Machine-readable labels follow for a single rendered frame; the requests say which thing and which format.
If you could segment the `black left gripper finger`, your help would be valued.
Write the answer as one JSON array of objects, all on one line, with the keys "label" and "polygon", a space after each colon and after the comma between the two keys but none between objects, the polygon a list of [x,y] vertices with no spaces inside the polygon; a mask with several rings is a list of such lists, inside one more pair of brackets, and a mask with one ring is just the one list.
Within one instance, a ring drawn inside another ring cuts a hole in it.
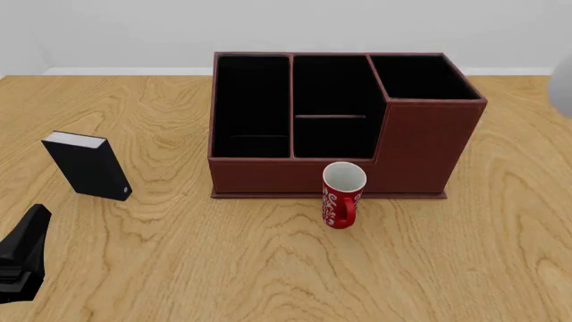
[{"label": "black left gripper finger", "polygon": [[0,266],[42,267],[51,212],[35,204],[0,241]]}]

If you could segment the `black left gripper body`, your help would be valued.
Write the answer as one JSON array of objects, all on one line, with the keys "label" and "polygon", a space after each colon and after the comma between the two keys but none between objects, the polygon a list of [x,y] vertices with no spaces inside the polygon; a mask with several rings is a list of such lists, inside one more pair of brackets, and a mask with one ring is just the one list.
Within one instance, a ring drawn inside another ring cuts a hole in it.
[{"label": "black left gripper body", "polygon": [[0,259],[0,303],[33,301],[44,277],[43,260],[16,263]]}]

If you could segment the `red mug with white print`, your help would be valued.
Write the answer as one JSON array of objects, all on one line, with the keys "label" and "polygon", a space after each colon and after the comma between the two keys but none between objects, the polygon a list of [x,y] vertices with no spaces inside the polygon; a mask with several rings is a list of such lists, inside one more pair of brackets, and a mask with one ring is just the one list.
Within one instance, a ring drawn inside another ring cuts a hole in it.
[{"label": "red mug with white print", "polygon": [[366,173],[349,162],[329,164],[323,170],[322,219],[334,229],[351,227],[366,186]]}]

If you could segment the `red-brown desk caddy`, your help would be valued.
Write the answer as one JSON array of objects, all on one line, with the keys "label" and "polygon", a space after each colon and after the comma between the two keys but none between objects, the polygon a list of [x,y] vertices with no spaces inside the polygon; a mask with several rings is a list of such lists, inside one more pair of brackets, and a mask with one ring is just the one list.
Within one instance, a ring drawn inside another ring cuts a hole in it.
[{"label": "red-brown desk caddy", "polygon": [[366,198],[444,198],[487,100],[442,53],[214,55],[214,198],[318,198],[349,162]]}]

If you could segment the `black book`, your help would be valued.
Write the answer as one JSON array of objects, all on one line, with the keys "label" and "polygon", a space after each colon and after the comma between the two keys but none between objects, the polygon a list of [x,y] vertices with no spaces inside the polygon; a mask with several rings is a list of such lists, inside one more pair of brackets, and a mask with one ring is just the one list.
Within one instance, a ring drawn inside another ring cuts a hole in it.
[{"label": "black book", "polygon": [[131,195],[107,139],[53,131],[41,142],[75,192],[120,201]]}]

